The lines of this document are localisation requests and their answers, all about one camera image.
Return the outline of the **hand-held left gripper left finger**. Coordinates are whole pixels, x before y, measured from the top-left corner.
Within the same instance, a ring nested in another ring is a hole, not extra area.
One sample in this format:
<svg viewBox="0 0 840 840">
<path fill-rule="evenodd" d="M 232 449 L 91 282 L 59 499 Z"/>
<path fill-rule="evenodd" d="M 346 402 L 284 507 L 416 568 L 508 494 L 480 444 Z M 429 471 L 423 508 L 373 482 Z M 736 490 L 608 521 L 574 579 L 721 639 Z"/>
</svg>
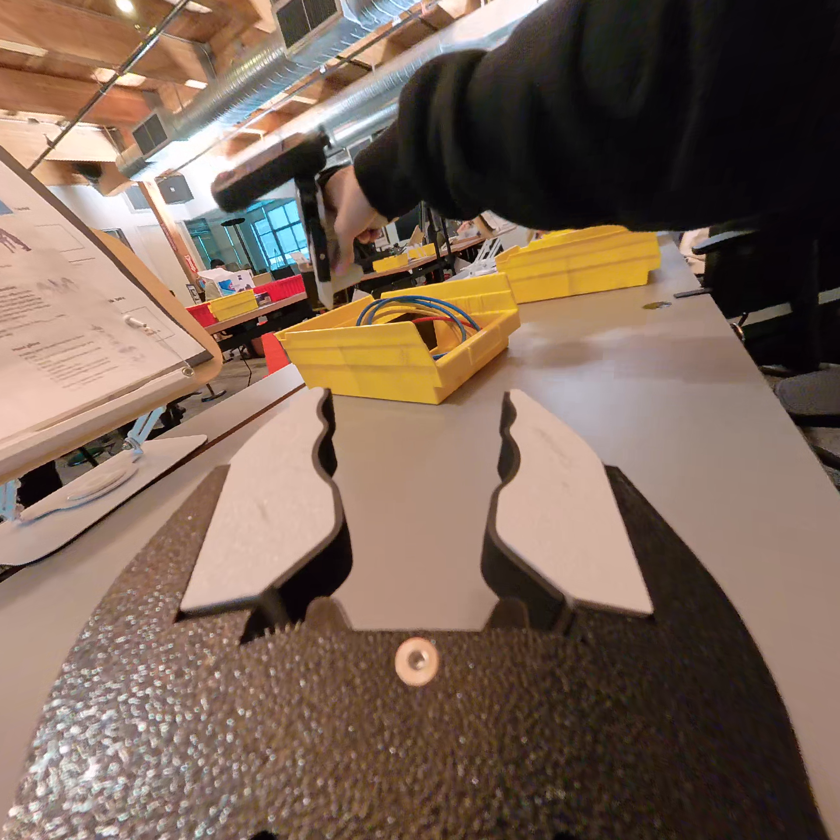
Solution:
<svg viewBox="0 0 840 840">
<path fill-rule="evenodd" d="M 329 389 L 295 394 L 229 462 L 177 622 L 245 613 L 243 644 L 302 625 L 349 578 Z"/>
</svg>

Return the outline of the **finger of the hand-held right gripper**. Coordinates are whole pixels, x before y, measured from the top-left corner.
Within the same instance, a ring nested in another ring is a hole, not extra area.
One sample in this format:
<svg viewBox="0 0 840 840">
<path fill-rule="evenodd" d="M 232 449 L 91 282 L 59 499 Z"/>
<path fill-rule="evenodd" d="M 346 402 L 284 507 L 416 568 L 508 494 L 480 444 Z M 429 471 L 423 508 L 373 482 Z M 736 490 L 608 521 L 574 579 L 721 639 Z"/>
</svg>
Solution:
<svg viewBox="0 0 840 840">
<path fill-rule="evenodd" d="M 344 273 L 337 276 L 333 274 L 328 259 L 325 262 L 317 261 L 313 268 L 318 299 L 327 310 L 334 308 L 336 294 L 349 290 L 352 296 L 352 288 L 357 286 L 363 278 L 363 268 L 356 263 L 351 264 Z"/>
</svg>

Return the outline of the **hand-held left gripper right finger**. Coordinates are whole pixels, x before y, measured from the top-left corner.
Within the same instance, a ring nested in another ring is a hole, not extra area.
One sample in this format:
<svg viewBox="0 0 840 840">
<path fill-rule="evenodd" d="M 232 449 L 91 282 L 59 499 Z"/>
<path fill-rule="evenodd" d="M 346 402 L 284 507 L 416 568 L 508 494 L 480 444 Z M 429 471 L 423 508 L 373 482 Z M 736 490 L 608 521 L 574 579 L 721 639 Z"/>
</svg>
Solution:
<svg viewBox="0 0 840 840">
<path fill-rule="evenodd" d="M 521 390 L 502 399 L 499 483 L 480 571 L 527 627 L 557 631 L 583 608 L 647 619 L 655 608 L 594 449 Z"/>
</svg>

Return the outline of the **yellow storage bin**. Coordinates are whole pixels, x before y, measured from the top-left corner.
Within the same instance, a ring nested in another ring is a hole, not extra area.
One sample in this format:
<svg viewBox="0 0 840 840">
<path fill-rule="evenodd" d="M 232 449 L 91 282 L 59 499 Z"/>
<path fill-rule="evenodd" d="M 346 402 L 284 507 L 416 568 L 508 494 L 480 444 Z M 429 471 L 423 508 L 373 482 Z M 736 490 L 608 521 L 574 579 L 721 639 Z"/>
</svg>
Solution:
<svg viewBox="0 0 840 840">
<path fill-rule="evenodd" d="M 496 359 L 519 327 L 508 277 L 493 274 L 363 296 L 277 337 L 310 388 L 438 405 Z"/>
<path fill-rule="evenodd" d="M 207 307 L 216 322 L 224 322 L 256 311 L 259 304 L 254 288 L 247 288 L 210 300 Z"/>
<path fill-rule="evenodd" d="M 517 304 L 641 287 L 660 267 L 655 232 L 605 225 L 546 234 L 496 257 Z"/>
</svg>

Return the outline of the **person's right forearm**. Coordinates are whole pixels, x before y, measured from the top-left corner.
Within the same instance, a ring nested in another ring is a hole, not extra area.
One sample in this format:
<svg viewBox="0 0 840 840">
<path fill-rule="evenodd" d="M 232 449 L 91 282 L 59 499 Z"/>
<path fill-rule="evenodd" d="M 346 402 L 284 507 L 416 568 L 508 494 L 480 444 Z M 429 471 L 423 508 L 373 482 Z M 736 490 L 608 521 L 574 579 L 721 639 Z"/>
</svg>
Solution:
<svg viewBox="0 0 840 840">
<path fill-rule="evenodd" d="M 545 230 L 829 214 L 838 2 L 546 2 L 423 64 L 354 163 L 367 202 Z"/>
</svg>

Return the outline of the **grey desk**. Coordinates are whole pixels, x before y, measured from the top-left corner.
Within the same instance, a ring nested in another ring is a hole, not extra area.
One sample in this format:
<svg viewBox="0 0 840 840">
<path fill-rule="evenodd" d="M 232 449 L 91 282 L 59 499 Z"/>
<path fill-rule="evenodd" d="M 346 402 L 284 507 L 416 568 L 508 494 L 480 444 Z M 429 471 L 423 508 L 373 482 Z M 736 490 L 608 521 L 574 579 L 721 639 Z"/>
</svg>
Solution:
<svg viewBox="0 0 840 840">
<path fill-rule="evenodd" d="M 2 583 L 2 838 L 838 838 L 838 492 L 663 245 L 646 287 L 524 306 L 440 406 L 334 397 L 349 629 L 176 620 L 296 374 L 161 436 L 206 442 Z M 487 628 L 513 390 L 610 467 L 653 617 Z"/>
</svg>

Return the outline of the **person's right hand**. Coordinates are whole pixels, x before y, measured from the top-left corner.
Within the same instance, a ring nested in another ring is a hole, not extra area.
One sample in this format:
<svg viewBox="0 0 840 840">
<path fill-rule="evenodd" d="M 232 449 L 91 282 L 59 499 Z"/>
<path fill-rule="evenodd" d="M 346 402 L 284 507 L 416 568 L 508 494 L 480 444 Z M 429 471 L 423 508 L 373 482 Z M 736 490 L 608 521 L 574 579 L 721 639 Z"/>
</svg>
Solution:
<svg viewBox="0 0 840 840">
<path fill-rule="evenodd" d="M 341 276 L 354 262 L 355 242 L 369 244 L 375 241 L 390 220 L 370 205 L 352 165 L 331 174 L 322 185 L 322 198 L 337 243 L 331 268 Z"/>
</svg>

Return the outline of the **red storage bin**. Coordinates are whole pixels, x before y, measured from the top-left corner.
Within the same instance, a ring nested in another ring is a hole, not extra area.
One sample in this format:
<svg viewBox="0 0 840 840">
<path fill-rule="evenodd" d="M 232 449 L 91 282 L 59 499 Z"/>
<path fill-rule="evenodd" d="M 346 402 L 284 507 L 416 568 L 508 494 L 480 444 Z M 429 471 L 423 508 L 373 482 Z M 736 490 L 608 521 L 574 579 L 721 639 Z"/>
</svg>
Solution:
<svg viewBox="0 0 840 840">
<path fill-rule="evenodd" d="M 259 308 L 244 316 L 216 322 L 208 310 L 207 302 L 189 307 L 187 311 L 208 333 L 220 333 L 226 328 L 259 319 L 293 303 L 302 302 L 306 297 L 305 286 L 300 275 L 273 280 L 252 288 L 255 290 Z"/>
</svg>

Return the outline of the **wooden document stand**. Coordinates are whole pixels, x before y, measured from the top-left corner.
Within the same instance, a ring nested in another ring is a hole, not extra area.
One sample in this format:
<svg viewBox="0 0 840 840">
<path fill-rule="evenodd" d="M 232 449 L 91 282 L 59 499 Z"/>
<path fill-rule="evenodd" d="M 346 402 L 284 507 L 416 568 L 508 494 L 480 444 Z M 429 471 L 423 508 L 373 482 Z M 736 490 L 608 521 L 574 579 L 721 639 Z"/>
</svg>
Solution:
<svg viewBox="0 0 840 840">
<path fill-rule="evenodd" d="M 149 292 L 163 300 L 163 288 L 168 287 L 131 249 L 119 242 L 112 251 L 137 273 Z M 148 442 L 165 408 L 209 383 L 222 367 L 215 341 L 181 302 L 171 305 L 170 310 L 209 349 L 209 361 L 186 368 L 184 374 L 173 374 L 167 384 L 149 385 L 147 390 L 84 413 L 81 419 L 52 427 L 25 451 L 2 449 L 1 439 L 2 575 L 13 574 L 64 548 L 207 441 L 206 435 L 199 434 Z M 61 456 L 125 424 L 130 426 L 129 434 L 119 452 L 35 504 L 20 506 L 18 492 L 23 476 L 42 466 L 53 466 Z"/>
</svg>

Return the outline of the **printed instruction sheet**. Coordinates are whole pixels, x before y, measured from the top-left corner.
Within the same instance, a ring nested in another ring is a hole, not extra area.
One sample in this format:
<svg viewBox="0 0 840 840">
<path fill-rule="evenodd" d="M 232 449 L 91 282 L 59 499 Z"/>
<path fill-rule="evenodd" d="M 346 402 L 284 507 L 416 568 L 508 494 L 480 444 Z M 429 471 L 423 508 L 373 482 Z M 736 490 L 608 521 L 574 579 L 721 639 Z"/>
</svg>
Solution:
<svg viewBox="0 0 840 840">
<path fill-rule="evenodd" d="M 1 439 L 48 429 L 167 384 L 212 355 L 56 195 L 2 150 Z"/>
</svg>

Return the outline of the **silver ventilation duct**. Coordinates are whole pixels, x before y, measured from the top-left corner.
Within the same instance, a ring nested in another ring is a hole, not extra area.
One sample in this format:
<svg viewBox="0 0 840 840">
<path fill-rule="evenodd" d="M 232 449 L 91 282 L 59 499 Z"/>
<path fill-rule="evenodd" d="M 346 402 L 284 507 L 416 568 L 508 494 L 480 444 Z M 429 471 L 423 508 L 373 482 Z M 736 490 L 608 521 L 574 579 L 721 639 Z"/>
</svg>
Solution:
<svg viewBox="0 0 840 840">
<path fill-rule="evenodd" d="M 118 168 L 131 181 L 152 180 L 204 155 L 250 115 L 330 60 L 349 58 L 354 45 L 396 21 L 415 2 L 276 2 L 277 29 L 264 45 L 212 81 L 183 109 L 154 111 L 133 130 L 134 143 Z M 422 64 L 459 49 L 493 49 L 539 6 L 539 2 L 491 2 L 432 34 L 320 105 L 271 134 L 261 151 L 298 133 L 325 130 L 332 153 L 386 127 L 396 116 L 400 90 Z"/>
</svg>

